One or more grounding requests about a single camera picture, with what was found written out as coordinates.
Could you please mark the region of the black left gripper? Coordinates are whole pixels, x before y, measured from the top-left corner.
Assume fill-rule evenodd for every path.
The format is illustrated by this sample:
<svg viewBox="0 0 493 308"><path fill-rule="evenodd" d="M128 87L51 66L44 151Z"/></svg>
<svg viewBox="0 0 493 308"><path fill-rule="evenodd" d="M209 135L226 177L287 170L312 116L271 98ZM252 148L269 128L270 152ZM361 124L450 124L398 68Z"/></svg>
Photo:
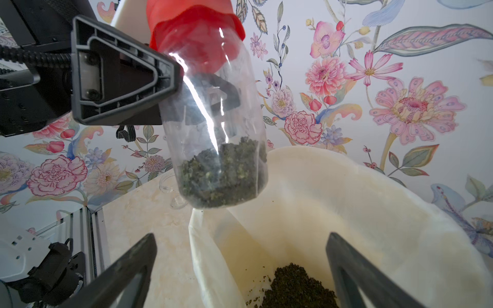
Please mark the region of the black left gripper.
<svg viewBox="0 0 493 308"><path fill-rule="evenodd" d="M87 126L160 125L159 104L181 66L100 23L87 1L2 1L15 46L1 60L1 135L40 130L66 114Z"/></svg>

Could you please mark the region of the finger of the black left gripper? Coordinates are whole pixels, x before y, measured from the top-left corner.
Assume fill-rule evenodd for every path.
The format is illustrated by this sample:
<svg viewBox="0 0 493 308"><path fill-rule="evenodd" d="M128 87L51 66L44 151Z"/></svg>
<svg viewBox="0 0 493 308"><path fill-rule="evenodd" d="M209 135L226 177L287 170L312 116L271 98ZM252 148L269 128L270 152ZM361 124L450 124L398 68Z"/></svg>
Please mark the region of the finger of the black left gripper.
<svg viewBox="0 0 493 308"><path fill-rule="evenodd" d="M207 116L222 116L241 105L241 90L216 74L199 73L183 81L188 95L184 103L186 125L198 125Z"/></svg>

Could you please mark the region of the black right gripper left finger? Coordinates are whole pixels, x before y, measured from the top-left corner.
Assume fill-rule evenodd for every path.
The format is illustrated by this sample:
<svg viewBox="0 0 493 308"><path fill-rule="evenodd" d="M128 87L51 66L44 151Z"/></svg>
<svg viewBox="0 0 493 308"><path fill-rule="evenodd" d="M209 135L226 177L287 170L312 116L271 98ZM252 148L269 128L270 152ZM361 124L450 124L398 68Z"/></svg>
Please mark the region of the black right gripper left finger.
<svg viewBox="0 0 493 308"><path fill-rule="evenodd" d="M61 307L143 307L156 255L155 236L149 233Z"/></svg>

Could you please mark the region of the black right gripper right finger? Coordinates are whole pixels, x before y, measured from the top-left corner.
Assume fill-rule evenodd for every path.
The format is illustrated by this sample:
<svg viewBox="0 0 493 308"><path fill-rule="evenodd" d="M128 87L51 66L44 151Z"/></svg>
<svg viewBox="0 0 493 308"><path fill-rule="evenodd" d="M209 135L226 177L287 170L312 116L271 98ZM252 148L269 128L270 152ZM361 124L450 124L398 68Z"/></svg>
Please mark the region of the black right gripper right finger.
<svg viewBox="0 0 493 308"><path fill-rule="evenodd" d="M336 232L329 235L326 255L342 307L366 307L363 295L374 307L423 307Z"/></svg>

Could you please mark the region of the red lid tea jar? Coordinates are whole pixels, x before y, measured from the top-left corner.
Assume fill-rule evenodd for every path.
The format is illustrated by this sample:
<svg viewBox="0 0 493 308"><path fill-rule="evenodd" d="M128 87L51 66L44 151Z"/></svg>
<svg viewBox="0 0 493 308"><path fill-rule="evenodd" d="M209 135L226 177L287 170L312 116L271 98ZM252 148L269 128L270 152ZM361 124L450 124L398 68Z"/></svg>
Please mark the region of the red lid tea jar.
<svg viewBox="0 0 493 308"><path fill-rule="evenodd" d="M242 204L268 181L267 137L245 30L230 1L149 1L150 47L181 67L159 105L180 194L196 209Z"/></svg>

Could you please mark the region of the cream trash bin with liner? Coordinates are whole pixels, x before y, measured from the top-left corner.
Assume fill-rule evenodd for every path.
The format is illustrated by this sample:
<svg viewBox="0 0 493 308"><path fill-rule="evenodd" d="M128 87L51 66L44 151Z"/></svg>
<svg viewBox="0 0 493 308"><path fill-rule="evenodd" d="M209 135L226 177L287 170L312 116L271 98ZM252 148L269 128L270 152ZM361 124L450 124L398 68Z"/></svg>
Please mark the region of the cream trash bin with liner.
<svg viewBox="0 0 493 308"><path fill-rule="evenodd" d="M337 233L426 307L491 307L492 275L437 206L344 155L307 146L268 154L268 183L244 204L194 210L193 268L205 307L248 307L294 263L333 290Z"/></svg>

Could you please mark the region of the clear glass tea jar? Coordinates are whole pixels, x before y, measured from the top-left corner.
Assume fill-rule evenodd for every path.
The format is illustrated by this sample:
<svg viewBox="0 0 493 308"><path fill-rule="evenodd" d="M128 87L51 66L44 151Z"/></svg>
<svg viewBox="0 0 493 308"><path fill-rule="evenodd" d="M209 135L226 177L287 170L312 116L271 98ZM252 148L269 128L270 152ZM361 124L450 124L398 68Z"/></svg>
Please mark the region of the clear glass tea jar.
<svg viewBox="0 0 493 308"><path fill-rule="evenodd" d="M188 201L180 194L175 174L164 175L159 181L159 189L170 198L169 206L179 210L188 205Z"/></svg>

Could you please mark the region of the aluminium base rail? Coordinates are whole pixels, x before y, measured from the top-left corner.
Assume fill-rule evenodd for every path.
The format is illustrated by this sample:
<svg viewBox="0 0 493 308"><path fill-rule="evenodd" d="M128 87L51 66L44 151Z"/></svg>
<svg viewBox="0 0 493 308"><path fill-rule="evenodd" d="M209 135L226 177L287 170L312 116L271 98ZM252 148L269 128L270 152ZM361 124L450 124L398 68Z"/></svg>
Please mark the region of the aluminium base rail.
<svg viewBox="0 0 493 308"><path fill-rule="evenodd" d="M85 254L83 276L86 284L111 265L103 209L81 208L35 234L53 243L70 239L73 254Z"/></svg>

